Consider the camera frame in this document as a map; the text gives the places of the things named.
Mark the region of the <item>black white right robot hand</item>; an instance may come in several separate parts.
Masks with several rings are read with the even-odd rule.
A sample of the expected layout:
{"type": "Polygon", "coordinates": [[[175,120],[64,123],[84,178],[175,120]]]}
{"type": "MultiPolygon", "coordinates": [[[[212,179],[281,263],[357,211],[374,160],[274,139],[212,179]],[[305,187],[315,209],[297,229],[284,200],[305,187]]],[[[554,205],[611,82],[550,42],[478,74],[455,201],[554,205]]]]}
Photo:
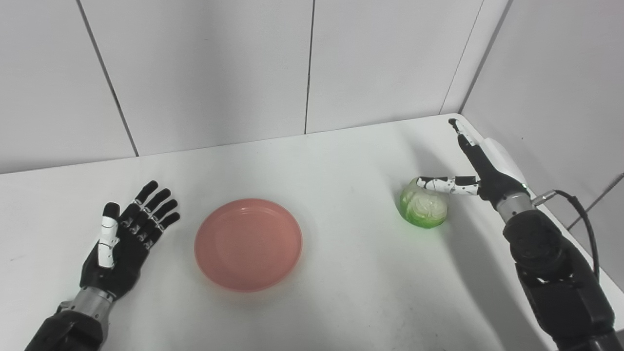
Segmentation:
{"type": "Polygon", "coordinates": [[[526,180],[508,151],[493,138],[479,141],[457,118],[448,120],[474,176],[418,177],[418,187],[437,193],[477,195],[493,207],[512,194],[528,195],[526,180]]]}

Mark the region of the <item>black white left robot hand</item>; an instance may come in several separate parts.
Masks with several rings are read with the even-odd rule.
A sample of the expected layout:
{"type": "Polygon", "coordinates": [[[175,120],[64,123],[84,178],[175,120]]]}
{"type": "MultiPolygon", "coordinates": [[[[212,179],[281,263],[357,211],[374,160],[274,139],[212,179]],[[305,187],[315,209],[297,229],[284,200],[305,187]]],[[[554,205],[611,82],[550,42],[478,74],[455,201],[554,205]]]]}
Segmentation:
{"type": "Polygon", "coordinates": [[[98,240],[82,265],[80,288],[95,288],[114,300],[134,288],[151,249],[180,220],[178,202],[168,188],[148,182],[121,211],[105,204],[98,240]]]}

